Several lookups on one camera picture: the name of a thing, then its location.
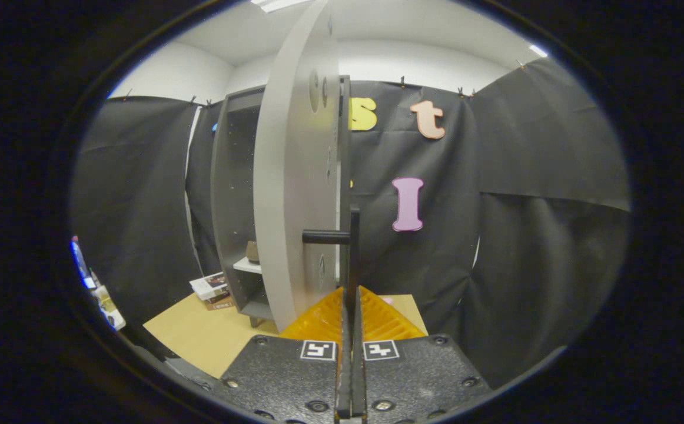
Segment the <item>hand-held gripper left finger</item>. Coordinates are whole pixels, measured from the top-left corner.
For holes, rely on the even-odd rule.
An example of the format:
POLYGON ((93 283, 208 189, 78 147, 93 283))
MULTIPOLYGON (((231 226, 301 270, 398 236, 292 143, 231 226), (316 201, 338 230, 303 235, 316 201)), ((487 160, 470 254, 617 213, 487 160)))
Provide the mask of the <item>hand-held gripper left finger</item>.
POLYGON ((352 416, 345 290, 326 295, 278 336, 253 336, 219 379, 219 397, 277 423, 352 416))

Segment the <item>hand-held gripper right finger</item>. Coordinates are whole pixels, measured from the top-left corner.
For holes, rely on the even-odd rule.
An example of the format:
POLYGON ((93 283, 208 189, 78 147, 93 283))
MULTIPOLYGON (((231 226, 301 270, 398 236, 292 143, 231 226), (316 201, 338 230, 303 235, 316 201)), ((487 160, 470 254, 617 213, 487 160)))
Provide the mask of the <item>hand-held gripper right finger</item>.
POLYGON ((352 340, 352 413, 362 423, 421 423, 490 394, 451 336, 426 335, 358 287, 352 340))

